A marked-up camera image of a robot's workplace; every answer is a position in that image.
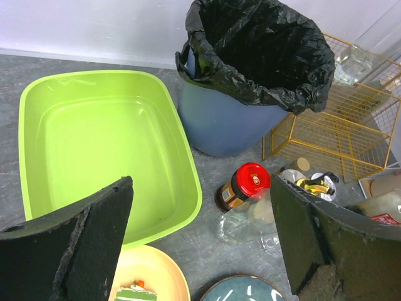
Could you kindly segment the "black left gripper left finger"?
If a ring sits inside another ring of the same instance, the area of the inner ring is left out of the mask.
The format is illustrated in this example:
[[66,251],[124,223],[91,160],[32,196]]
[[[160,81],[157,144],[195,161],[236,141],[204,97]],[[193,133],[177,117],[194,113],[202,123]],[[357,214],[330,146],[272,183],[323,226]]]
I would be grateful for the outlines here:
[[108,300],[133,201],[122,177],[1,231],[1,300]]

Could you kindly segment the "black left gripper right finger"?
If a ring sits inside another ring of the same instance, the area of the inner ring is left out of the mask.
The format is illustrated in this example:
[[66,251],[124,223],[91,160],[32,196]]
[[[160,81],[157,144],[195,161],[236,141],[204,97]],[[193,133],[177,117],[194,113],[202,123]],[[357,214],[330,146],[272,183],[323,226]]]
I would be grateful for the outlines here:
[[300,300],[400,300],[400,228],[273,176],[271,202],[291,292]]

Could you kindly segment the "blue label silver lid jar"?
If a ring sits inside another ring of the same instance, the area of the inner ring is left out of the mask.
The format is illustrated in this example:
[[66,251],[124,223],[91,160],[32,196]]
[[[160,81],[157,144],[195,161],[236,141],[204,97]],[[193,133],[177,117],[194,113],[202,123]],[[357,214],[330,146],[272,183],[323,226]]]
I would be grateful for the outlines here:
[[333,201],[336,196],[338,178],[332,172],[314,173],[311,178],[313,187],[311,193],[326,201]]

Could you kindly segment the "silver lid spice jar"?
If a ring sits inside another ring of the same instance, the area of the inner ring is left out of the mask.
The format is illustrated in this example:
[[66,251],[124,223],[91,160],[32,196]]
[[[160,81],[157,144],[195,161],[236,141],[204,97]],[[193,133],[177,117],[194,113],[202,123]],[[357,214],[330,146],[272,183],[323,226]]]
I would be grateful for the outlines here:
[[295,169],[285,169],[279,175],[289,182],[296,183],[298,180],[305,178],[305,175]]

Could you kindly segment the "glass oil bottle gold spout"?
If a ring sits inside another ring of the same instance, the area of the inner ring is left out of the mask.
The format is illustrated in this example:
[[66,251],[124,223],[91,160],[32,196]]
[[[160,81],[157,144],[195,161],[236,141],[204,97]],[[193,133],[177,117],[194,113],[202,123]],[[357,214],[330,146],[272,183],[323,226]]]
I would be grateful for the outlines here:
[[400,57],[400,1],[375,21],[335,61],[335,79],[354,85],[387,60]]

